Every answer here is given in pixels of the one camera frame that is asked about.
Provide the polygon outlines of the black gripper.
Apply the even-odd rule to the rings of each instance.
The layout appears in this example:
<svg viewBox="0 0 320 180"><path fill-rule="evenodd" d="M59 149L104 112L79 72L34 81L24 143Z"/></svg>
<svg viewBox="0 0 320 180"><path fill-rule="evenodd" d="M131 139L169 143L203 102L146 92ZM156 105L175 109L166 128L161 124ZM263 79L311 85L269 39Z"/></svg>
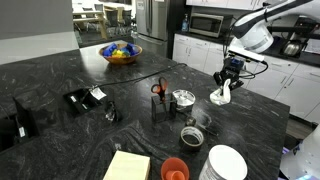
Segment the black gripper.
<svg viewBox="0 0 320 180"><path fill-rule="evenodd" d="M227 79L230 79L232 82L235 82L229 85L230 91L233 91L241 87L244 82L239 79L240 71L244 66L244 62L237 60L233 57L228 57L224 60L223 69L221 72L215 72L213 77L218 86L223 86Z"/></svg>

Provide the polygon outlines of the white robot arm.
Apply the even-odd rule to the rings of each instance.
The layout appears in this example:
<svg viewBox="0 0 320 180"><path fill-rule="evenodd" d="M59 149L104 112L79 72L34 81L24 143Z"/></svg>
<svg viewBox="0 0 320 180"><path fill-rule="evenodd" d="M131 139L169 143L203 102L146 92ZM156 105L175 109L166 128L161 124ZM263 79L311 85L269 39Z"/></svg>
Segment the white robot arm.
<svg viewBox="0 0 320 180"><path fill-rule="evenodd" d="M287 15L304 15L318 21L319 10L320 0L281 0L240 17L232 25L234 38L229 44L224 66L213 75L217 91L232 91L243 85L240 72L246 60L267 65L261 53L274 42L267 28L269 23Z"/></svg>

